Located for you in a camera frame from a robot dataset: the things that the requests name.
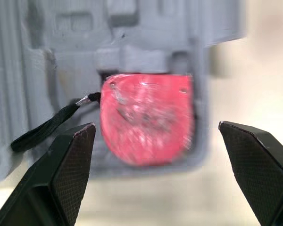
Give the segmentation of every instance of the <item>textured rubber pad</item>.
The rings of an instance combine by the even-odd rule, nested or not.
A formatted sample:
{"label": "textured rubber pad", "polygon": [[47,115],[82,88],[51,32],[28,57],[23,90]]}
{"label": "textured rubber pad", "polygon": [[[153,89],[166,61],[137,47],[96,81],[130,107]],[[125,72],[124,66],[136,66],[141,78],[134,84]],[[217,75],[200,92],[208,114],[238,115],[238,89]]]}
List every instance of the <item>textured rubber pad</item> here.
{"label": "textured rubber pad", "polygon": [[283,146],[269,133],[230,122],[219,126],[237,183],[263,226],[283,209]]}

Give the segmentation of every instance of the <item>black strap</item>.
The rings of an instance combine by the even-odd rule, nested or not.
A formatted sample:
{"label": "black strap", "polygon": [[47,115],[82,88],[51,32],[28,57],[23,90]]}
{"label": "black strap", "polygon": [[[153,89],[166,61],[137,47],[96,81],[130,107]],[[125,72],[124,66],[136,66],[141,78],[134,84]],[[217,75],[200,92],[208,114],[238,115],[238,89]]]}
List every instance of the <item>black strap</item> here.
{"label": "black strap", "polygon": [[[88,99],[90,102],[100,102],[100,93],[91,93],[88,95]],[[70,104],[62,108],[47,122],[14,140],[10,145],[11,149],[14,152],[24,152],[37,146],[49,137],[57,127],[69,119],[80,108],[80,106],[81,105]]]}

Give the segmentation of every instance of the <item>gray foam tray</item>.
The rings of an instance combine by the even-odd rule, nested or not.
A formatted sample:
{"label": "gray foam tray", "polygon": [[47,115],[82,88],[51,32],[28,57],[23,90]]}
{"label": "gray foam tray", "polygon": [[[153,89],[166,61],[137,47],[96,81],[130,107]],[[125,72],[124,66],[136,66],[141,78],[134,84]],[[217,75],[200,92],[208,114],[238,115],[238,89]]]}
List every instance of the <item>gray foam tray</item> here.
{"label": "gray foam tray", "polygon": [[[196,135],[183,161],[134,168],[106,147],[99,107],[56,132],[95,122],[91,178],[192,169],[208,151],[208,48],[241,37],[240,0],[0,0],[0,149],[114,73],[191,73]],[[53,137],[33,152],[35,161]],[[0,153],[0,178],[12,159]]]}

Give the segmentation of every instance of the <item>red plastic piece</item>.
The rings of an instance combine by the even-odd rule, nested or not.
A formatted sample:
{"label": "red plastic piece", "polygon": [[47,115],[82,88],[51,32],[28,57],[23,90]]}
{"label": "red plastic piece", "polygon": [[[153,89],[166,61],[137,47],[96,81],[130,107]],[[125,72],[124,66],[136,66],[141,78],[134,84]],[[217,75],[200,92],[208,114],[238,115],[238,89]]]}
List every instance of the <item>red plastic piece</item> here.
{"label": "red plastic piece", "polygon": [[183,156],[194,133],[191,76],[118,74],[102,87],[101,132],[110,150],[137,166]]}

